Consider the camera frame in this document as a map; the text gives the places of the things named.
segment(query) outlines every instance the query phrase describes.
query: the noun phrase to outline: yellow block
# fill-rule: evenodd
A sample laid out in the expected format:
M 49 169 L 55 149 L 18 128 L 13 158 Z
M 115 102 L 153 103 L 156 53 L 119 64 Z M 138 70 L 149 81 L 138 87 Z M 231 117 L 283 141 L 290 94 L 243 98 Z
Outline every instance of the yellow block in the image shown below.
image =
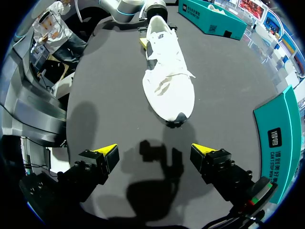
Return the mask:
M 147 43 L 148 43 L 146 37 L 140 38 L 140 43 L 144 47 L 144 49 L 146 50 L 147 49 Z
M 201 146 L 198 144 L 193 143 L 192 146 L 197 148 L 203 155 L 206 155 L 207 153 L 210 153 L 211 151 L 217 151 L 217 149 L 208 148 L 205 146 Z
M 99 152 L 101 154 L 104 154 L 106 156 L 109 152 L 112 151 L 113 148 L 115 148 L 118 144 L 113 144 L 111 146 L 106 146 L 100 149 L 92 150 L 93 152 Z

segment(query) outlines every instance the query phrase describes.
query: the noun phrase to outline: display screen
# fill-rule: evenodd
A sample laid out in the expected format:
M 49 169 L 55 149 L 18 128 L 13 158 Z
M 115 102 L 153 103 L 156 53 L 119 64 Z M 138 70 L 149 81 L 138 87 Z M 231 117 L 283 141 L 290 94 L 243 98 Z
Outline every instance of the display screen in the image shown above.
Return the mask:
M 252 14 L 258 20 L 260 20 L 263 16 L 264 9 L 252 2 L 251 0 L 241 0 L 239 2 L 239 7 L 246 10 L 248 13 Z
M 272 29 L 272 31 L 276 31 L 277 33 L 280 31 L 280 27 L 278 27 L 269 17 L 266 19 L 266 24 L 270 29 Z

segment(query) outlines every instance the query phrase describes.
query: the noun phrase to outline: sign board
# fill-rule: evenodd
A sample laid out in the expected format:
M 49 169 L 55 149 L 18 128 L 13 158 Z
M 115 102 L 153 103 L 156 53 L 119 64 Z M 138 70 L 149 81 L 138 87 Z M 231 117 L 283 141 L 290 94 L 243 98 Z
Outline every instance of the sign board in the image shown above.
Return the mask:
M 278 184 L 270 199 L 277 204 L 295 174 L 301 155 L 301 120 L 292 86 L 255 109 L 254 115 L 261 143 L 261 176 Z

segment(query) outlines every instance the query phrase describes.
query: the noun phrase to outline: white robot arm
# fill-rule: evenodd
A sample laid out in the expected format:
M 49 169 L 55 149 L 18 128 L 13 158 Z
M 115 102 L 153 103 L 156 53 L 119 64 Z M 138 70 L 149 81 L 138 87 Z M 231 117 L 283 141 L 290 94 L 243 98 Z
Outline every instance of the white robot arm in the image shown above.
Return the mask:
M 77 15 L 82 22 L 78 0 L 74 2 Z M 148 20 L 154 15 L 160 15 L 167 21 L 167 9 L 163 0 L 98 0 L 98 2 L 118 23 L 129 23 L 139 11 L 141 11 L 139 18 L 144 12 Z

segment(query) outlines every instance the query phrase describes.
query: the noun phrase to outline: qr code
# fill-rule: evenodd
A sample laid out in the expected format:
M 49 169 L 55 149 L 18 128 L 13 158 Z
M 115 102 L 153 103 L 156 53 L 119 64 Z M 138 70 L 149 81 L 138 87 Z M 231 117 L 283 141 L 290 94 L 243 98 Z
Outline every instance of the qr code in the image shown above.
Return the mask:
M 215 32 L 217 28 L 217 25 L 210 25 L 209 32 Z

